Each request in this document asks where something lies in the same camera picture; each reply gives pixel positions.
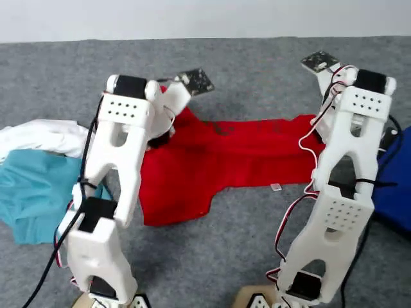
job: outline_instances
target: wooden base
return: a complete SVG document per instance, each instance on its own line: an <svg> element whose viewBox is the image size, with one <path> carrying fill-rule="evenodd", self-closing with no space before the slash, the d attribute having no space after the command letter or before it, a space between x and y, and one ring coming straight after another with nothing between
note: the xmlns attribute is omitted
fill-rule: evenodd
<svg viewBox="0 0 411 308"><path fill-rule="evenodd" d="M264 295L267 304L272 306L276 303L276 297L274 292L274 286L272 284L267 286L245 286L240 289L237 294L236 300L234 301L231 308L247 308L250 302L251 296L254 293L261 293Z"/></svg>
<svg viewBox="0 0 411 308"><path fill-rule="evenodd" d="M247 308L247 305L250 302L251 296L255 293L261 293L264 295L267 304L272 306L276 303L276 297L274 292L274 287L272 284L266 286L245 286L240 289L237 294L237 297L231 306L231 308ZM83 293L77 300L74 302L72 308L91 308L94 303L94 300L88 297L87 294Z"/></svg>
<svg viewBox="0 0 411 308"><path fill-rule="evenodd" d="M87 294L83 293L79 298L77 298L71 308L91 308L93 303L94 300L89 298Z"/></svg>

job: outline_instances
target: red cloth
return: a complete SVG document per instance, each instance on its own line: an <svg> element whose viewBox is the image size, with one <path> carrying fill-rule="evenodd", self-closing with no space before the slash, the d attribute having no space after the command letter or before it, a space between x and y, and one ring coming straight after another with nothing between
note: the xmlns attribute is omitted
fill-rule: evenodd
<svg viewBox="0 0 411 308"><path fill-rule="evenodd" d="M144 156L139 192L144 224L206 215L212 197L225 187L309 182L314 159L298 140L312 118L203 122L186 108L169 143ZM313 135L303 144L317 153L324 147Z"/></svg>

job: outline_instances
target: white cloth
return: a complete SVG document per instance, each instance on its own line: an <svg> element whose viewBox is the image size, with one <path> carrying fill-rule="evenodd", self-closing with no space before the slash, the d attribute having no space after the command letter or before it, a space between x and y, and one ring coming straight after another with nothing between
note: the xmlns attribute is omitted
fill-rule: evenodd
<svg viewBox="0 0 411 308"><path fill-rule="evenodd" d="M12 150L37 149L81 157L88 129L76 121L33 120L0 130L0 164Z"/></svg>

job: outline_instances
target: teal cloth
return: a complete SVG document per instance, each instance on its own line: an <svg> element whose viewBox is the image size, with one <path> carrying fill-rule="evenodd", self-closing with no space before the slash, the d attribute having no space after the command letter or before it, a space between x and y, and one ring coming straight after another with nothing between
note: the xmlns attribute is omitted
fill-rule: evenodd
<svg viewBox="0 0 411 308"><path fill-rule="evenodd" d="M52 243L66 213L81 159L40 150L11 151L0 165L0 219L18 244ZM111 200L103 185L96 197Z"/></svg>

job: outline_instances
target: blue cloth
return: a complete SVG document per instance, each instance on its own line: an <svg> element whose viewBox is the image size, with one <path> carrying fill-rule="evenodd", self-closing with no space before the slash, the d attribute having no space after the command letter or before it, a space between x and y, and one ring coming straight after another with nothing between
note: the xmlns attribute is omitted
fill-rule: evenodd
<svg viewBox="0 0 411 308"><path fill-rule="evenodd" d="M18 244L52 243L66 213L81 160L40 150L11 151L0 165L0 219ZM99 185L99 198L111 200Z"/></svg>
<svg viewBox="0 0 411 308"><path fill-rule="evenodd" d="M375 211L390 223L406 232L411 232L411 127L403 132L404 141L400 151L380 175L381 182L396 182L393 187L376 187L372 199ZM398 146L399 138L379 159L381 165Z"/></svg>

